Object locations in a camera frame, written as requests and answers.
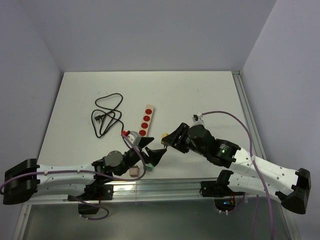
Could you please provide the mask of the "yellow usb charger plug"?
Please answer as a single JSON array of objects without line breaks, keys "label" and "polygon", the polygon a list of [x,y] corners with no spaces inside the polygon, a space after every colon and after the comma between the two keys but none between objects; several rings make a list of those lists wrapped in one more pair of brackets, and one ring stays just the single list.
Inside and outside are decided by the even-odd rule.
[{"label": "yellow usb charger plug", "polygon": [[163,133],[161,135],[161,144],[164,145],[164,146],[166,145],[166,143],[164,142],[164,138],[167,137],[168,135],[169,135],[168,133]]}]

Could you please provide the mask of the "beige power strip red sockets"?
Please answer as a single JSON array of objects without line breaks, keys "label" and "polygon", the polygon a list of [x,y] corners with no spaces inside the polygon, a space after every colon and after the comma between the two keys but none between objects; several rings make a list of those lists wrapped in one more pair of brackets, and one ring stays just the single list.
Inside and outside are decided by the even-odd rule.
[{"label": "beige power strip red sockets", "polygon": [[147,104],[143,111],[143,116],[141,119],[141,123],[139,125],[138,133],[142,137],[147,137],[149,130],[151,129],[153,114],[155,112],[155,106],[151,104]]}]

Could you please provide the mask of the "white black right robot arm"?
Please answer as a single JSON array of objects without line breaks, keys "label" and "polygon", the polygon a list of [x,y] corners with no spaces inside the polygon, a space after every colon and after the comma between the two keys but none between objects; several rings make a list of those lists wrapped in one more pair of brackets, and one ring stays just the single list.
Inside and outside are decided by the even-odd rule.
[{"label": "white black right robot arm", "polygon": [[195,152],[223,168],[216,180],[201,182],[203,197],[223,198],[248,193],[270,197],[296,214],[303,215],[307,211],[311,190],[311,173],[307,169],[289,169],[251,156],[235,143],[214,138],[200,124],[182,123],[161,142],[184,154]]}]

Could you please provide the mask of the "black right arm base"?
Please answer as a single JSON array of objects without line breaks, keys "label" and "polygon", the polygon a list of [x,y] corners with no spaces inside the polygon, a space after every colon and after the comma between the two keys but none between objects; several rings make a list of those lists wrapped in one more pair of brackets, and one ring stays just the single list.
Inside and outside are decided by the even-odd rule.
[{"label": "black right arm base", "polygon": [[244,192],[235,192],[227,186],[220,186],[216,180],[201,181],[199,194],[203,198],[212,198],[219,214],[228,215],[245,202]]}]

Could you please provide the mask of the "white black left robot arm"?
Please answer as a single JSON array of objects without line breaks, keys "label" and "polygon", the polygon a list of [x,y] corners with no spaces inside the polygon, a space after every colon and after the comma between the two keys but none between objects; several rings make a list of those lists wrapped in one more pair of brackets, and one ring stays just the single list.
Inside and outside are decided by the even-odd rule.
[{"label": "white black left robot arm", "polygon": [[82,200],[92,200],[99,194],[102,185],[123,181],[138,162],[143,166],[156,166],[166,148],[150,149],[153,137],[142,137],[137,143],[128,140],[130,149],[124,153],[113,150],[90,164],[78,166],[48,166],[30,158],[8,169],[0,186],[4,205],[25,203],[31,198],[49,195],[68,195]]}]

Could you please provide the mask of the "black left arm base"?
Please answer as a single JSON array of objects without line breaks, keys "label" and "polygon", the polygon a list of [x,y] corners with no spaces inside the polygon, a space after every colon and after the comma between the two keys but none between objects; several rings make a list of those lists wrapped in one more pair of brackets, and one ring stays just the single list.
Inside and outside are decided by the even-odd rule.
[{"label": "black left arm base", "polygon": [[[90,221],[98,221],[107,218],[110,211],[102,205],[102,201],[110,201],[113,198],[113,185],[103,184],[97,186],[86,186],[85,192],[80,196],[68,195],[69,202],[78,202],[78,213],[81,218]],[[104,210],[105,215],[93,217],[99,210]]]}]

